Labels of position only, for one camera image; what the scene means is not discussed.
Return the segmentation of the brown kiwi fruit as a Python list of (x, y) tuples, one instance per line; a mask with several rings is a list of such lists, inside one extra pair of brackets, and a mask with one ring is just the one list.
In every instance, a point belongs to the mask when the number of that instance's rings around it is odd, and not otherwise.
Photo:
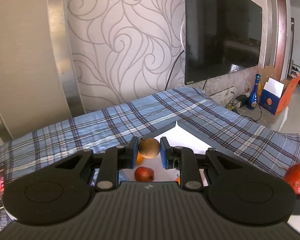
[(138, 151), (146, 159), (154, 159), (160, 153), (160, 143), (154, 138), (141, 139)]

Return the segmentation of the black power adapter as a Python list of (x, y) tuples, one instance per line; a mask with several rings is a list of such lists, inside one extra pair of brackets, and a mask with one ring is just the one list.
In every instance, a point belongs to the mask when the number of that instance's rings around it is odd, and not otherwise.
[(233, 101), (233, 104), (236, 106), (236, 107), (243, 107), (247, 104), (248, 102), (248, 97), (246, 95), (239, 95), (235, 98), (235, 100)]

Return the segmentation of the blue orange cardboard box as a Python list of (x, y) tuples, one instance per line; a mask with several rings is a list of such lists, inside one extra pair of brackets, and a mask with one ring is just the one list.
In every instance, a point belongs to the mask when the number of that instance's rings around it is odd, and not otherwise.
[(271, 114), (278, 115), (289, 105), (292, 94), (300, 81), (300, 74), (291, 80), (278, 81), (273, 66), (259, 69), (258, 74), (261, 76), (262, 87), (259, 104)]

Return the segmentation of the red apple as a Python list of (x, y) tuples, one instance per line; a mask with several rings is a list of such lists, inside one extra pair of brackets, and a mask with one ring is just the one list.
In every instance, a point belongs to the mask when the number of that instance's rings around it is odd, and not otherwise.
[(138, 167), (134, 172), (135, 180), (138, 182), (151, 182), (154, 180), (154, 170), (148, 167)]

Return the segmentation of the blue glass bottle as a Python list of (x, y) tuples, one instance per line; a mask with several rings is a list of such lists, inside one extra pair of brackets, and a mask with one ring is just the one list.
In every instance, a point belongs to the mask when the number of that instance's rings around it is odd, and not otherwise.
[(247, 107), (249, 109), (255, 109), (257, 106), (257, 90), (258, 90), (258, 84), (260, 82), (261, 76), (260, 74), (256, 74), (255, 76), (255, 84), (253, 87), (253, 90), (251, 94), (249, 95), (248, 101), (247, 101)]

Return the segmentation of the grey white tray box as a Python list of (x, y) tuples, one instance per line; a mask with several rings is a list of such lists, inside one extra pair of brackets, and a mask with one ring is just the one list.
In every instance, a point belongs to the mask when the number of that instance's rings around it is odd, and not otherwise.
[[(141, 139), (154, 138), (159, 141), (162, 137), (167, 139), (170, 146), (188, 147), (196, 154), (205, 154), (208, 148), (215, 148), (225, 155), (233, 158), (235, 157), (232, 151), (223, 148), (217, 142), (210, 140), (202, 133), (199, 133), (197, 129), (190, 128), (189, 125), (178, 121), (171, 122), (154, 132), (148, 133), (141, 137)], [(166, 170), (162, 167), (160, 155), (154, 159), (144, 159), (140, 165), (154, 170), (155, 182), (174, 181), (179, 176), (178, 170)]]

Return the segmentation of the orange tangerine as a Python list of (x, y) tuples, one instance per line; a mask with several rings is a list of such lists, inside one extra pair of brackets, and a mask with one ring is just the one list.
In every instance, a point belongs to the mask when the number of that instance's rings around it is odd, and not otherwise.
[(137, 166), (141, 165), (143, 163), (143, 161), (144, 161), (144, 157), (140, 153), (138, 153), (137, 159), (136, 159), (136, 165)]

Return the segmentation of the black wall television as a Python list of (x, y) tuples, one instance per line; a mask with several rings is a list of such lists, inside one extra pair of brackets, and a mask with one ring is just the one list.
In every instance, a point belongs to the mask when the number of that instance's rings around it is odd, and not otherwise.
[(252, 0), (185, 0), (185, 85), (257, 66), (262, 8)]

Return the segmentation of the blue plaid tablecloth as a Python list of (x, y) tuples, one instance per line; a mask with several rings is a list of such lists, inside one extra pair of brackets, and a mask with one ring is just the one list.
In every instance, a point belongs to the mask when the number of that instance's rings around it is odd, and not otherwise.
[(177, 88), (59, 122), (0, 146), (15, 179), (81, 148), (103, 153), (177, 121), (263, 171), (282, 176), (300, 162), (300, 135), (272, 131), (228, 111), (196, 88)]

